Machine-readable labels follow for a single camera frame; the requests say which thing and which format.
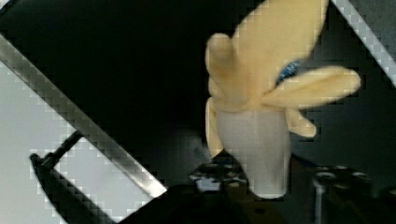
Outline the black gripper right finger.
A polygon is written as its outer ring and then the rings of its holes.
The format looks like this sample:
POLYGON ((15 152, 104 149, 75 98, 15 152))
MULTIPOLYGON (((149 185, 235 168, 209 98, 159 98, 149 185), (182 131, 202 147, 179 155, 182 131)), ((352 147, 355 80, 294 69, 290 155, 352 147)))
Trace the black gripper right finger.
POLYGON ((373 194, 373 180, 345 165, 290 160, 290 194, 307 224, 396 224, 395 188, 373 194))

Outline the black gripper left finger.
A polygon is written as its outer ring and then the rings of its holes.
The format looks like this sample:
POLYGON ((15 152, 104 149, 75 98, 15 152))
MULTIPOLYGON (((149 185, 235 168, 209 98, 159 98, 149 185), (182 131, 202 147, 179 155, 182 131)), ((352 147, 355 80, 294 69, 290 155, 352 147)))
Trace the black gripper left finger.
POLYGON ((272 200, 250 189, 240 163, 223 151, 119 224, 288 224, 272 200))

